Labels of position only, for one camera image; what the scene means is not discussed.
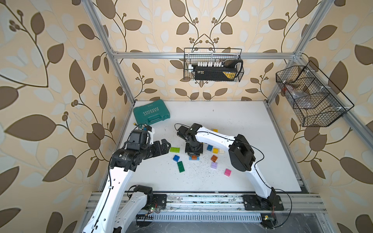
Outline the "light blue lego brick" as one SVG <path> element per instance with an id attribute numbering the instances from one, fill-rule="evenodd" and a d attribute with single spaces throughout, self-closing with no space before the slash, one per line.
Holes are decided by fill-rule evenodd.
<path id="1" fill-rule="evenodd" d="M 197 156 L 198 157 L 198 159 L 197 160 L 192 160 L 191 159 L 191 156 L 189 157 L 189 161 L 199 161 L 200 160 L 200 157 L 199 156 Z"/>

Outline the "blue square lego brick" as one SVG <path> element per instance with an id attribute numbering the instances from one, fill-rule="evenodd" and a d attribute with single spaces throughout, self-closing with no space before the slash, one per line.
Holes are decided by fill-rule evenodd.
<path id="1" fill-rule="evenodd" d="M 179 157 L 178 155 L 175 155 L 175 156 L 173 157 L 173 160 L 174 160 L 175 162 L 178 162 L 179 159 L 180 159 L 180 157 Z"/>

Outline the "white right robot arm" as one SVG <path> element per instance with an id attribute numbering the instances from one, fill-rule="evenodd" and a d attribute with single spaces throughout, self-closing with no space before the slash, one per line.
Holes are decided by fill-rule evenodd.
<path id="1" fill-rule="evenodd" d="M 254 156 L 254 150 L 243 135 L 227 136 L 194 123 L 192 126 L 180 125 L 177 135 L 186 142 L 186 153 L 189 156 L 200 156 L 203 144 L 223 149 L 229 154 L 231 165 L 245 173 L 252 186 L 254 195 L 244 195 L 244 208 L 247 211 L 283 211 L 284 206 L 276 190 L 264 179 Z"/>

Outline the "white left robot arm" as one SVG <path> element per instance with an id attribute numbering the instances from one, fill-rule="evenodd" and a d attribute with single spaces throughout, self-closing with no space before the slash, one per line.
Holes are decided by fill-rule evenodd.
<path id="1" fill-rule="evenodd" d="M 138 165 L 170 152 L 172 146 L 166 139 L 154 141 L 153 136 L 154 130 L 150 126 L 135 128 L 123 147 L 112 154 L 107 182 L 91 218 L 83 228 L 84 233 L 124 233 L 140 210 L 151 209 L 153 189 L 143 185 L 134 189 L 123 208 L 119 206 Z"/>

